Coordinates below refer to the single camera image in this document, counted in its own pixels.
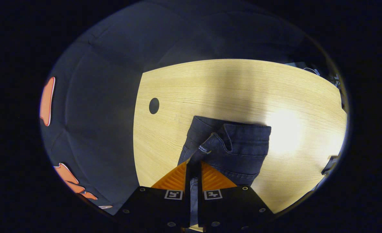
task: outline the table surface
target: table surface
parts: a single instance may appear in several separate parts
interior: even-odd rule
[[[158,98],[159,110],[149,111]],[[187,62],[143,73],[133,147],[139,184],[176,167],[194,115],[272,127],[252,188],[277,213],[309,192],[346,131],[339,90],[311,72],[246,59]]]

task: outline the orange sticker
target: orange sticker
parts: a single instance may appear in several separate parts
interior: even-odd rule
[[[53,99],[54,84],[56,82],[55,77],[51,77],[47,85],[44,86],[43,94],[41,95],[40,103],[40,118],[43,119],[44,125],[50,125],[51,118],[51,102]]]
[[[71,171],[66,167],[66,165],[59,163],[58,166],[53,166],[54,169],[56,170],[57,174],[65,181],[67,186],[69,186],[73,192],[75,193],[80,193],[82,196],[86,198],[90,198],[93,200],[97,200],[97,197],[95,197],[92,193],[90,192],[84,192],[84,188],[82,186],[78,186],[79,181],[74,177],[74,175],[71,173]]]

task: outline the wooden table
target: wooden table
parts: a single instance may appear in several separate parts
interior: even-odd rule
[[[153,115],[154,97],[160,107]],[[252,188],[274,213],[319,183],[346,129],[339,90],[299,68],[219,59],[148,71],[140,81],[133,128],[140,185],[150,187],[176,167],[194,115],[272,127]]]

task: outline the screw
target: screw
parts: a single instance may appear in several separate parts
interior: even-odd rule
[[[220,224],[219,222],[212,222],[212,223],[211,223],[211,226],[212,226],[212,227],[218,227],[219,224]]]

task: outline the jeans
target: jeans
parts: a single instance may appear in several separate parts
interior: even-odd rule
[[[251,185],[268,152],[271,127],[194,116],[178,165],[204,161],[236,185]],[[197,224],[198,183],[191,179],[191,226]]]

